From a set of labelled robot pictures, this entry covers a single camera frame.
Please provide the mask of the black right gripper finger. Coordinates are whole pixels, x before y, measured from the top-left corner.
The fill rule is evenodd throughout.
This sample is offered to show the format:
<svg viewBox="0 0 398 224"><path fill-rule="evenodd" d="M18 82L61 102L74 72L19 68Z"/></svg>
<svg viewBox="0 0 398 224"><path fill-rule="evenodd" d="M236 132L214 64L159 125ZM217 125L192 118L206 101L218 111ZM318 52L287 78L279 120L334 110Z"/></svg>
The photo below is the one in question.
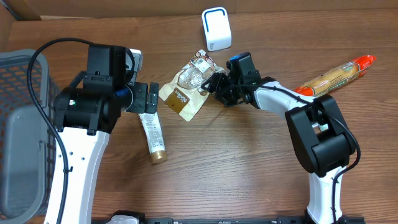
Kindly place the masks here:
<svg viewBox="0 0 398 224"><path fill-rule="evenodd" d="M217 92L227 85L225 73L214 73L209 79L201 84L201 89L207 92Z"/></svg>
<svg viewBox="0 0 398 224"><path fill-rule="evenodd" d="M230 92L214 94L214 98L220 101L224 106L231 106L233 104L233 95Z"/></svg>

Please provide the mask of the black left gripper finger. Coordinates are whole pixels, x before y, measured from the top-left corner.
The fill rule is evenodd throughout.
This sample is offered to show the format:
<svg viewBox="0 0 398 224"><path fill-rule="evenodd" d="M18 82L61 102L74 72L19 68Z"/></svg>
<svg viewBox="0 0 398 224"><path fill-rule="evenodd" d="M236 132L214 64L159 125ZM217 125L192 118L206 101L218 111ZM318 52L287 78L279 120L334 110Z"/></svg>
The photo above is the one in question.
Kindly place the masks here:
<svg viewBox="0 0 398 224"><path fill-rule="evenodd" d="M148 99L158 99L159 96L159 84L151 82L149 85Z"/></svg>
<svg viewBox="0 0 398 224"><path fill-rule="evenodd" d="M147 100L145 113L155 114L157 112L157 107L158 107L158 99L157 98Z"/></svg>

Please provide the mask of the orange spaghetti package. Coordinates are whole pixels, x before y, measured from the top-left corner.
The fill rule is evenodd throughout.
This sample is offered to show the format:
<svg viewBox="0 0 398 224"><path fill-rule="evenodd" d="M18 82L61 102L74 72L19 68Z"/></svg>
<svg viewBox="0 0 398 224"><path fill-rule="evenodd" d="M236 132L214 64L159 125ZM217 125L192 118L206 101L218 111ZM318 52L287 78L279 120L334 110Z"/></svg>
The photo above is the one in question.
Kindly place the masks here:
<svg viewBox="0 0 398 224"><path fill-rule="evenodd" d="M362 77L376 57L363 55L297 87L294 92L319 97Z"/></svg>

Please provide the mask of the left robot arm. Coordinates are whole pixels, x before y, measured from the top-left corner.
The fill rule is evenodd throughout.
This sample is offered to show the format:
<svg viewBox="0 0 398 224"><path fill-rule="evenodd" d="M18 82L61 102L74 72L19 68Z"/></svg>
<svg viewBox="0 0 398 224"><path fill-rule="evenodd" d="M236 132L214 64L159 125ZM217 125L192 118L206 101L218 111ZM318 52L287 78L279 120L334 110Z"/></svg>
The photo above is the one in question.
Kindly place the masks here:
<svg viewBox="0 0 398 224"><path fill-rule="evenodd" d="M159 86L136 81L140 50L88 47L87 68L53 103L57 158L46 223L91 223L98 170L123 112L156 115Z"/></svg>

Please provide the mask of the beige cookie pouch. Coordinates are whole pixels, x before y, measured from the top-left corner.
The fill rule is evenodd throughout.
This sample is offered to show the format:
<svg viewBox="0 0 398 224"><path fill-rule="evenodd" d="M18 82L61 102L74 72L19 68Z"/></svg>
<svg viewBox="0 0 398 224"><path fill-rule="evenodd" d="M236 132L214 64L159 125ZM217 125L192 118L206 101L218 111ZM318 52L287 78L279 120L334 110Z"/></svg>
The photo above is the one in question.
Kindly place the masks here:
<svg viewBox="0 0 398 224"><path fill-rule="evenodd" d="M185 121L190 121L209 96L209 92L202 89L201 85L212 74L225 72L224 68L217 66L201 49L181 68L171 82L163 85L159 90L159 96Z"/></svg>

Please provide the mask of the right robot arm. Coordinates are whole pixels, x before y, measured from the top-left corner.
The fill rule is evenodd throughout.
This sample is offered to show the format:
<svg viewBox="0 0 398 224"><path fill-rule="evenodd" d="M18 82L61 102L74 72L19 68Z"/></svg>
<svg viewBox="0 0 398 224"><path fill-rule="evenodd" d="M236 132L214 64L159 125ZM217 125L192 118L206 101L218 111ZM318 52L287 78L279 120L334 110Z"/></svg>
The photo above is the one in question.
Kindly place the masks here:
<svg viewBox="0 0 398 224"><path fill-rule="evenodd" d="M262 78L249 52L231 57L226 67L227 73L212 74L201 88L224 106L251 104L286 120L295 155L309 177L303 223L364 223L340 207L343 174L359 163L361 150L335 99L305 96Z"/></svg>

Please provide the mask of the white shampoo tube gold cap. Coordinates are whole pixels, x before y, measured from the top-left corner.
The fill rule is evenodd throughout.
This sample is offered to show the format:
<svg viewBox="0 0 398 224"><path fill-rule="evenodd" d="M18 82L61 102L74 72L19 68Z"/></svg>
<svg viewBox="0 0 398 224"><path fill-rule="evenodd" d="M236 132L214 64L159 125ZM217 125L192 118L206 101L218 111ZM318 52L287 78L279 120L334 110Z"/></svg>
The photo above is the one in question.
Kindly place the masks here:
<svg viewBox="0 0 398 224"><path fill-rule="evenodd" d="M146 134L151 162L158 164L166 161L167 153L158 113L142 113L139 118Z"/></svg>

